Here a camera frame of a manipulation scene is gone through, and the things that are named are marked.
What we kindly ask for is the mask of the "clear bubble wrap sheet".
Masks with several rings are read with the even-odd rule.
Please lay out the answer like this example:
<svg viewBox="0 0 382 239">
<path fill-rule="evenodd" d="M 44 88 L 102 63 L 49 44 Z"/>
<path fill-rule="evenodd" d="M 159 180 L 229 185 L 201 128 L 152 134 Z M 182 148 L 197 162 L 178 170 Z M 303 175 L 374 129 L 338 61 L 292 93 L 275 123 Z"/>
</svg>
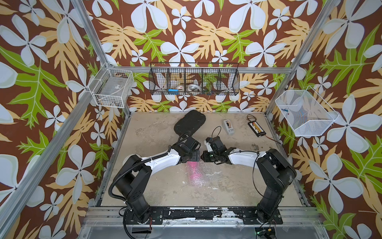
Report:
<svg viewBox="0 0 382 239">
<path fill-rule="evenodd" d="M 234 180 L 237 179 L 237 173 L 240 170 L 238 166 L 214 163 L 198 162 L 202 175 L 201 183 L 198 188 L 207 188 L 208 190 L 226 191 L 234 187 Z"/>
</svg>

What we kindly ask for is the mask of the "pink plastic wine glass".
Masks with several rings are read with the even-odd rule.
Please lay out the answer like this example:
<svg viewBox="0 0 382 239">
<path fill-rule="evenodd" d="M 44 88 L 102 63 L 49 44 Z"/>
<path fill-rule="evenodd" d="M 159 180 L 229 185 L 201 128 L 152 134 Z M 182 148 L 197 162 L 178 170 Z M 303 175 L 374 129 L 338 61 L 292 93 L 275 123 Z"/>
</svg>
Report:
<svg viewBox="0 0 382 239">
<path fill-rule="evenodd" d="M 198 162 L 187 162 L 188 179 L 193 186 L 199 186 L 201 183 L 201 172 Z"/>
</svg>

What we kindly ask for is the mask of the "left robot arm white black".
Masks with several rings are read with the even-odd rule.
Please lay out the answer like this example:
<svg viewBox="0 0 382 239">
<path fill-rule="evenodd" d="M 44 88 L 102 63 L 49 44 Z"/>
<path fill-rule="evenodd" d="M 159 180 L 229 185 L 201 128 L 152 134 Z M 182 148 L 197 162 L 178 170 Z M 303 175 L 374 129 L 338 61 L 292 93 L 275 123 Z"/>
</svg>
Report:
<svg viewBox="0 0 382 239">
<path fill-rule="evenodd" d="M 124 202 L 127 211 L 131 212 L 136 221 L 143 224 L 150 217 L 151 207 L 144 197 L 150 177 L 168 167 L 188 161 L 199 161 L 201 144 L 178 142 L 159 154 L 140 157 L 133 154 L 127 158 L 108 188 L 111 198 Z"/>
</svg>

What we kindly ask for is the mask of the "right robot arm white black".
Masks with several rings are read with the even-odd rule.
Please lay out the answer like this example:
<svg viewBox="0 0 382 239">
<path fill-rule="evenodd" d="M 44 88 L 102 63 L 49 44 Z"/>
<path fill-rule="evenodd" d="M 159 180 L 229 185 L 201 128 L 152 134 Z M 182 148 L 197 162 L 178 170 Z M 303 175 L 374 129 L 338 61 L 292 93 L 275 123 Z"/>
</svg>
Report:
<svg viewBox="0 0 382 239">
<path fill-rule="evenodd" d="M 238 148 L 222 152 L 205 150 L 201 160 L 214 164 L 244 165 L 252 167 L 253 171 L 259 170 L 266 184 L 262 199 L 256 206 L 256 218 L 262 224 L 273 220 L 284 192 L 297 176 L 295 168 L 274 148 L 262 152 Z"/>
</svg>

